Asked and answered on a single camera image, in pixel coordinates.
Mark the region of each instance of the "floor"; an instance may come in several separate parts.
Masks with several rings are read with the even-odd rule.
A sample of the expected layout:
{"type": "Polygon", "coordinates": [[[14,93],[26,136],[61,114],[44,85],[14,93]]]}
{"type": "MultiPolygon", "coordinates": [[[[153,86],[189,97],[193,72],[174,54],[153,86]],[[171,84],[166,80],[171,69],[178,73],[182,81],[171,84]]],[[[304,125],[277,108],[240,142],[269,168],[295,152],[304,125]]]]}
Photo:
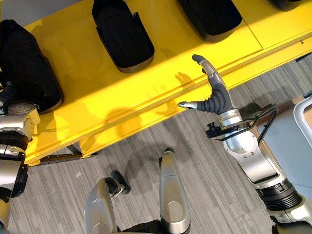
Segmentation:
{"type": "MultiPolygon", "coordinates": [[[[292,61],[230,91],[239,107],[290,100],[312,89],[312,55],[292,61]]],[[[84,206],[96,180],[112,170],[132,186],[113,198],[118,226],[159,218],[158,157],[177,156],[189,199],[191,234],[268,234],[265,206],[222,143],[205,136],[212,114],[185,111],[100,152],[98,156],[31,167],[26,190],[12,202],[9,230],[19,234],[83,234],[84,206]]]]}

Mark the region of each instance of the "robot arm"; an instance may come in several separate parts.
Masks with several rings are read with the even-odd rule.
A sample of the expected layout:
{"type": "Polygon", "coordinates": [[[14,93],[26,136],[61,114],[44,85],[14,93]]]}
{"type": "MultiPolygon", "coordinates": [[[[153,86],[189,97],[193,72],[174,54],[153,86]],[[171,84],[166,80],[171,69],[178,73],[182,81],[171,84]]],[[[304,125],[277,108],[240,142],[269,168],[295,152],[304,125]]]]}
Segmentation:
{"type": "Polygon", "coordinates": [[[278,162],[260,150],[259,144],[265,132],[257,140],[249,131],[261,117],[269,113],[272,113],[270,119],[274,119],[277,110],[275,108],[265,110],[254,118],[254,123],[250,125],[250,119],[242,119],[239,111],[234,107],[216,69],[202,56],[193,55],[193,60],[200,64],[208,75],[212,95],[205,101],[180,102],[178,106],[218,115],[221,127],[215,126],[215,123],[208,124],[210,129],[207,131],[207,136],[223,141],[225,150],[238,161],[247,179],[265,203],[270,218],[276,223],[272,229],[273,233],[288,233],[286,231],[290,229],[292,233],[294,229],[300,229],[300,233],[305,233],[303,230],[311,233],[311,202],[298,194],[278,162]]]}
{"type": "Polygon", "coordinates": [[[40,122],[36,106],[15,103],[0,116],[0,230],[6,230],[10,217],[10,199],[24,192],[28,166],[27,144],[40,122]]]}

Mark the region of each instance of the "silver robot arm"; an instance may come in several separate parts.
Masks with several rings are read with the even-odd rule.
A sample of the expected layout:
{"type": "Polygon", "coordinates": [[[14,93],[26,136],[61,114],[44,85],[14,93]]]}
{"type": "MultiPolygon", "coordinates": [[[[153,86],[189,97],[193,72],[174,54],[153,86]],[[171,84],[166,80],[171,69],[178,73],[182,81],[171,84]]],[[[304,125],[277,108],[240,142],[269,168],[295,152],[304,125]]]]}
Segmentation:
{"type": "Polygon", "coordinates": [[[273,233],[312,233],[312,204],[304,196],[298,194],[288,181],[285,173],[275,158],[262,153],[259,144],[264,134],[257,140],[249,130],[255,126],[260,117],[272,113],[277,115],[274,108],[265,110],[254,119],[250,126],[242,119],[234,107],[229,92],[216,69],[202,56],[194,55],[193,60],[203,67],[212,87],[212,95],[205,101],[180,102],[178,106],[186,109],[201,110],[218,115],[221,127],[214,123],[208,124],[209,138],[223,141],[225,150],[239,163],[254,189],[267,207],[270,218],[276,224],[273,233]]]}
{"type": "MultiPolygon", "coordinates": [[[[118,227],[115,222],[110,193],[114,194],[112,178],[97,182],[89,193],[85,209],[86,234],[114,234],[118,227]]],[[[176,157],[167,149],[160,158],[160,217],[149,223],[135,225],[123,232],[136,234],[149,231],[157,234],[188,234],[190,213],[186,194],[176,168],[176,157]]]]}
{"type": "Polygon", "coordinates": [[[40,122],[34,105],[16,103],[0,116],[0,230],[7,229],[10,199],[24,192],[28,166],[26,148],[40,122]]]}

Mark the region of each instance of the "black tray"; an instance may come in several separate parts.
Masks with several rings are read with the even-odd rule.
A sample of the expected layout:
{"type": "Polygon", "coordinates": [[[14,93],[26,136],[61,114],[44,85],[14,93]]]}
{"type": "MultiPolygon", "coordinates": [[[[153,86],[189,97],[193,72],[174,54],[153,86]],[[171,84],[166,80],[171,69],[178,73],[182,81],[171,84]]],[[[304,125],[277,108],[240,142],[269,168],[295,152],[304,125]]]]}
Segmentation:
{"type": "Polygon", "coordinates": [[[42,114],[61,106],[63,93],[36,38],[12,19],[3,20],[0,28],[1,84],[13,82],[19,100],[36,103],[42,114]]]}
{"type": "Polygon", "coordinates": [[[227,38],[242,22],[231,0],[179,0],[185,14],[206,42],[227,38]]]}
{"type": "Polygon", "coordinates": [[[121,72],[136,72],[149,65],[154,46],[138,12],[131,14],[123,0],[95,0],[92,15],[97,32],[121,72]]]}
{"type": "Polygon", "coordinates": [[[269,0],[272,4],[283,11],[290,11],[300,5],[302,0],[269,0]]]}

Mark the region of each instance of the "yellow panel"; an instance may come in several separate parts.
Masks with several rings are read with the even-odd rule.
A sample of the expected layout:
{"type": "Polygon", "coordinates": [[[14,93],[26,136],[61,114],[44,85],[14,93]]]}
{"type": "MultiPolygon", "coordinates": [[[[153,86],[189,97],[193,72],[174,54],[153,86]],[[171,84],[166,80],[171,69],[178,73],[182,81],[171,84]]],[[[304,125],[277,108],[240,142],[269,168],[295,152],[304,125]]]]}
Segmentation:
{"type": "Polygon", "coordinates": [[[312,31],[312,1],[303,2],[291,11],[281,11],[268,0],[233,0],[263,48],[312,31]]]}
{"type": "MultiPolygon", "coordinates": [[[[239,85],[239,83],[234,81],[235,77],[241,77],[241,82],[246,82],[268,70],[310,52],[312,50],[311,45],[312,37],[305,39],[303,44],[298,42],[274,54],[266,56],[263,59],[237,69],[234,72],[228,73],[223,76],[223,79],[229,88],[233,88],[239,85]]],[[[141,114],[138,113],[136,116],[118,124],[117,126],[109,128],[102,133],[83,139],[80,141],[80,147],[84,157],[88,157],[91,153],[101,150],[106,146],[184,111],[185,109],[177,107],[177,103],[180,101],[203,100],[210,94],[211,90],[209,86],[207,84],[202,85],[197,89],[187,92],[153,108],[152,110],[141,114]]]]}
{"type": "Polygon", "coordinates": [[[65,95],[62,107],[41,116],[27,160],[112,127],[196,84],[202,73],[191,59],[193,53],[220,68],[261,50],[244,22],[222,42],[204,44],[177,0],[129,0],[154,44],[155,58],[147,69],[124,74],[98,37],[92,4],[84,0],[26,26],[50,60],[65,95]]]}

